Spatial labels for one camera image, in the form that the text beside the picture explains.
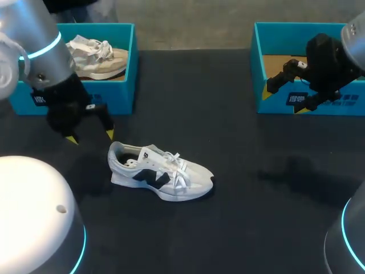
blue box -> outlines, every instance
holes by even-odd
[[[266,90],[266,71],[263,55],[305,56],[307,42],[318,33],[340,39],[344,24],[339,23],[265,23],[254,25],[250,61],[258,113],[293,114],[293,102],[316,92],[300,80],[287,83],[276,94]],[[325,102],[307,115],[365,115],[365,81],[355,80],[343,87],[342,97]]]
[[[58,24],[63,40],[68,41],[76,35],[88,39],[107,40],[112,47],[128,50],[128,63],[124,80],[86,80],[82,81],[92,96],[92,103],[106,103],[112,115],[131,114],[138,67],[138,48],[134,24],[121,23],[82,23]],[[18,115],[46,115],[47,107],[37,107],[31,97],[32,89],[19,82],[9,97],[13,110]]]

shoe sole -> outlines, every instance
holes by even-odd
[[[118,75],[125,71],[126,67],[122,67],[118,70],[111,71],[108,73],[92,73],[92,72],[85,72],[85,71],[76,71],[78,77],[87,77],[91,78],[93,80],[105,80],[114,77],[115,75]]]
[[[126,178],[126,180],[123,180],[121,182],[120,180],[116,179],[114,174],[113,174],[111,182],[113,184],[117,184],[117,185],[122,186],[122,187],[146,188],[148,190],[153,191],[155,194],[157,194],[157,196],[160,197],[161,200],[168,201],[168,202],[184,202],[184,201],[188,201],[188,200],[198,199],[198,198],[201,198],[201,197],[205,196],[206,194],[208,194],[212,190],[211,189],[211,190],[206,191],[203,194],[193,195],[193,196],[172,196],[172,195],[163,193],[163,192],[158,191],[157,189],[151,187],[149,184],[146,183],[146,181],[138,182],[138,181],[134,181],[130,178]]]

white sneaker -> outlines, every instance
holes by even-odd
[[[77,35],[66,45],[74,58],[79,77],[104,80],[120,74],[127,67],[128,51],[113,49],[108,41],[100,42]]]
[[[112,183],[147,188],[165,201],[196,199],[213,188],[214,175],[205,167],[154,145],[134,147],[114,142],[109,149],[108,162],[113,172]]]

black tabletop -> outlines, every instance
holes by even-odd
[[[326,231],[365,177],[363,118],[256,114],[247,50],[141,52],[135,99],[133,115],[114,117],[115,140],[202,164],[212,197],[168,203],[112,186],[96,118],[75,146],[1,103],[0,155],[65,176],[95,273],[326,273]]]

black n logo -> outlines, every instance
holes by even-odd
[[[133,177],[133,179],[135,179],[137,181],[140,181],[140,182],[146,181],[147,184],[149,184],[151,187],[157,188],[159,190],[162,186],[164,186],[165,184],[167,184],[168,182],[170,182],[170,177],[165,172],[156,181],[156,174],[157,174],[157,172],[156,171],[153,171],[153,170],[142,170],[141,172],[139,172],[138,174],[136,174]]]

